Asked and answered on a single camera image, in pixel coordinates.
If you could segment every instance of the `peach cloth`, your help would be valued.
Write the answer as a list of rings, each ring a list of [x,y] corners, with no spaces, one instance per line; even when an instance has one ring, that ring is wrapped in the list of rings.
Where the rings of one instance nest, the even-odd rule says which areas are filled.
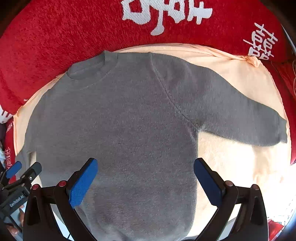
[[[118,52],[167,54],[182,58],[195,65],[210,68],[241,93],[273,108],[287,120],[281,96],[272,76],[256,57],[234,56],[210,47],[189,44],[138,46]],[[37,91],[14,115],[15,154],[18,154],[24,145],[25,132],[34,107],[42,95],[62,76],[57,76]],[[271,147],[259,147],[202,132],[198,138],[198,156],[202,157],[211,169],[217,171],[224,180],[231,180],[235,185],[243,187],[250,187],[253,183],[258,184],[265,201],[267,216],[272,216],[279,212],[279,207],[285,205],[291,195],[291,192],[289,194],[284,192],[287,188],[284,177],[289,169],[291,159],[288,122],[287,135],[287,143],[280,142]],[[36,161],[36,154],[32,155],[31,160],[32,162]],[[198,235],[215,210],[216,208],[209,203],[202,187],[198,185],[196,212],[188,236]],[[236,205],[230,219],[237,216],[238,210],[239,205]]]

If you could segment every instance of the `gray sweatshirt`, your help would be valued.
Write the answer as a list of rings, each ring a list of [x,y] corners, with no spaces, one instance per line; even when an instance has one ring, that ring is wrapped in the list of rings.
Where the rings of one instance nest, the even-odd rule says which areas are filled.
[[[43,95],[16,160],[24,171],[36,151],[42,185],[53,186],[93,157],[99,173],[76,210],[98,240],[180,240],[198,202],[200,131],[259,146],[287,142],[276,111],[211,69],[104,51],[73,64]]]

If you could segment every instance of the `sweatshirt shoulder seam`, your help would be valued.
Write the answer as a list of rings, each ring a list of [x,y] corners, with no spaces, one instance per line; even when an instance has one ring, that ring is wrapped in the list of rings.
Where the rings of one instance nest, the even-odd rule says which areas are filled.
[[[170,94],[170,92],[165,88],[163,82],[161,81],[161,75],[160,75],[160,73],[158,72],[158,70],[155,68],[155,66],[154,66],[154,64],[153,64],[153,56],[152,56],[152,53],[151,53],[151,52],[150,52],[150,60],[151,60],[151,65],[152,65],[153,71],[154,71],[154,73],[155,73],[155,75],[156,75],[156,77],[157,77],[157,80],[158,80],[158,82],[159,82],[159,84],[160,84],[160,86],[161,86],[163,92],[166,94],[167,98],[169,99],[171,105],[172,105],[175,109],[177,109],[177,111],[178,111],[178,112],[179,112],[179,113],[180,113],[180,114],[181,114],[181,115],[182,115],[182,116],[183,116],[188,122],[190,122],[195,128],[198,129],[198,127],[192,122],[192,120],[190,120],[188,117],[186,117],[186,116],[183,114],[181,108],[178,107],[177,104],[174,102],[173,97],[172,97],[172,95]]]

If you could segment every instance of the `red blanket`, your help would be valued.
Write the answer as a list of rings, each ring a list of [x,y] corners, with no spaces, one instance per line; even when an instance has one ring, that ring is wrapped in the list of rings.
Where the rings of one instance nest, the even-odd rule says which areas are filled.
[[[102,50],[172,42],[287,59],[281,24],[259,0],[32,0],[0,39],[0,103],[14,114]]]

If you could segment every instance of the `white chinese character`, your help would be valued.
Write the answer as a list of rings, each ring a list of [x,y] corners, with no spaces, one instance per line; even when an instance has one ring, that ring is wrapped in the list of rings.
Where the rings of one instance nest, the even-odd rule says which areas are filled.
[[[123,0],[123,20],[130,19],[137,24],[146,24],[151,20],[150,6],[158,10],[157,26],[151,31],[151,35],[160,35],[164,32],[163,12],[168,11],[175,23],[185,19],[185,0],[170,0],[169,4],[165,4],[164,0],[139,0],[142,7],[142,12],[132,12],[129,4],[135,0]],[[175,9],[175,4],[179,3],[180,10]],[[204,8],[204,3],[201,1],[200,6],[194,7],[194,0],[189,0],[189,15],[188,21],[191,21],[194,16],[197,17],[197,24],[201,24],[203,18],[209,18],[212,15],[212,8]]]
[[[249,48],[249,56],[256,56],[259,59],[263,59],[263,60],[269,60],[269,56],[274,57],[271,54],[271,49],[272,49],[272,45],[275,44],[275,41],[278,41],[278,39],[274,36],[274,33],[269,33],[265,28],[264,28],[264,24],[262,24],[262,26],[260,26],[257,23],[254,23],[256,27],[258,27],[260,30],[256,30],[252,32],[251,35],[251,39],[252,39],[252,43],[243,39],[244,42],[252,45],[252,47]],[[268,34],[270,38],[264,39],[263,37],[265,37],[265,34]]]
[[[203,18],[210,18],[212,15],[212,8],[204,8],[204,2],[200,2],[199,7],[194,7],[194,0],[189,0],[189,14],[188,21],[196,17],[196,24],[201,24]]]

